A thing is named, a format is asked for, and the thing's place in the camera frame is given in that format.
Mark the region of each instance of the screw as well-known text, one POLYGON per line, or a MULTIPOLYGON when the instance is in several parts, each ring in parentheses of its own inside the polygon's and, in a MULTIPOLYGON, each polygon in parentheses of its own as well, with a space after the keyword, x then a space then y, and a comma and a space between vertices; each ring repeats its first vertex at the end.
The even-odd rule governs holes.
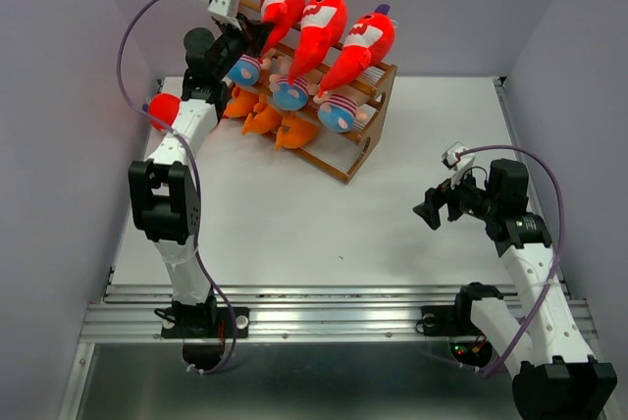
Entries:
POLYGON ((246 327, 248 327, 248 317, 246 317, 245 315, 238 315, 235 318, 235 326, 238 330, 244 330, 246 327))

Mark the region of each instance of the blue plush face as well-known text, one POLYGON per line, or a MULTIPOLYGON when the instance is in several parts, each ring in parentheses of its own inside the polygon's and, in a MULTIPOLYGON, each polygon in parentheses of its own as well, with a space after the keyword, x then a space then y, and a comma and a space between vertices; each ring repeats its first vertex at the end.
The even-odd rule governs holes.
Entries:
POLYGON ((259 69, 243 59, 239 59, 229 70, 227 78, 236 84, 252 86, 259 79, 259 69))
POLYGON ((353 126, 353 116, 345 109, 324 103, 318 110, 318 119, 334 132, 347 132, 353 126))
POLYGON ((275 105, 285 111, 297 111, 307 103, 307 93, 290 86, 286 82, 278 84, 279 89, 273 93, 275 105))

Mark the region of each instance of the red ball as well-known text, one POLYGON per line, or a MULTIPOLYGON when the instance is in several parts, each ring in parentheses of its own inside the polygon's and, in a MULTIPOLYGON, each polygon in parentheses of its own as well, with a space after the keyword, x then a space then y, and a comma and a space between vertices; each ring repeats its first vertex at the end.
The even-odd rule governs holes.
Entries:
MULTIPOLYGON (((152 99, 152 101, 148 105, 148 114, 150 114, 151 116, 155 116, 157 119, 163 121, 168 126, 171 126, 177 118, 180 104, 181 99, 174 94, 159 93, 152 99)), ((159 132, 164 129, 155 121, 151 120, 150 124, 152 124, 153 128, 155 128, 159 132)))

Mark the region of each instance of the black bracket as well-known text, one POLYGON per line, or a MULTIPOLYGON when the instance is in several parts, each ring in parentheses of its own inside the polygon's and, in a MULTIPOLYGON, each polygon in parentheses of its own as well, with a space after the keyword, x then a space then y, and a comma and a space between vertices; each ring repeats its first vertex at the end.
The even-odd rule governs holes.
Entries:
POLYGON ((421 307, 423 319, 418 322, 418 325, 423 326, 423 335, 426 337, 481 335, 482 332, 471 323, 471 305, 474 300, 482 300, 484 297, 503 299, 503 295, 495 286, 471 283, 460 289, 453 305, 424 305, 421 307))
MULTIPOLYGON (((169 307, 165 309, 167 315, 171 314, 172 309, 169 307)), ((249 318, 250 309, 248 307, 234 307, 234 313, 236 317, 243 315, 246 319, 249 318)), ((232 339, 234 337, 234 329, 231 315, 227 307, 218 307, 216 309, 216 319, 213 325, 207 324, 204 327, 193 326, 187 324, 177 324, 172 328, 167 329, 162 326, 161 338, 166 340, 172 339, 219 339, 222 335, 225 339, 232 339)), ((238 339, 248 339, 248 325, 242 329, 237 329, 238 339)))
POLYGON ((133 223, 150 240, 163 238, 183 245, 198 231, 200 204, 187 165, 133 161, 129 166, 129 187, 133 223), (153 192, 162 185, 168 187, 169 195, 153 192))

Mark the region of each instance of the white arm segment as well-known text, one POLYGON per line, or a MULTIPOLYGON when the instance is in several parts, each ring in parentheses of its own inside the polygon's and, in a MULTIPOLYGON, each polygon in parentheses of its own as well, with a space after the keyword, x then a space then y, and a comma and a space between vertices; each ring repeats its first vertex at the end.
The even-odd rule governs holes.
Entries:
MULTIPOLYGON (((511 246, 501 256, 503 266, 517 287, 525 314, 532 309, 548 279, 552 255, 551 248, 531 243, 522 249, 511 246)), ((529 333, 533 346, 530 361, 535 366, 552 364, 554 356, 562 357, 565 363, 586 363, 588 357, 593 356, 578 331, 557 278, 551 283, 529 333)))
POLYGON ((159 240, 155 242, 155 247, 166 263, 168 276, 173 284, 173 301, 183 305, 205 303, 211 286, 196 259, 194 237, 190 236, 185 245, 171 240, 159 240))
MULTIPOLYGON (((179 114, 172 127, 187 140, 196 156, 205 137, 218 124, 218 119, 213 104, 190 99, 181 102, 179 114)), ((171 133, 166 134, 147 160, 154 160, 162 165, 188 163, 183 146, 171 133)), ((155 243, 155 247, 161 253, 173 284, 173 301, 183 305, 204 303, 211 285, 201 272, 196 259, 194 236, 190 236, 184 245, 162 239, 155 243)))
MULTIPOLYGON (((487 297, 474 300, 471 305, 471 322, 491 342, 497 353, 502 354, 519 330, 519 323, 510 313, 503 299, 487 297)), ((506 358, 505 366, 510 376, 521 371, 521 363, 532 359, 532 340, 524 334, 514 351, 506 358)))
MULTIPOLYGON (((189 99, 181 102, 179 114, 172 127, 185 138, 196 156, 207 134, 218 125, 218 119, 216 107, 213 104, 200 99, 189 99)), ((147 160, 153 160, 162 165, 171 165, 175 162, 187 165, 185 150, 171 133, 166 134, 147 160)))

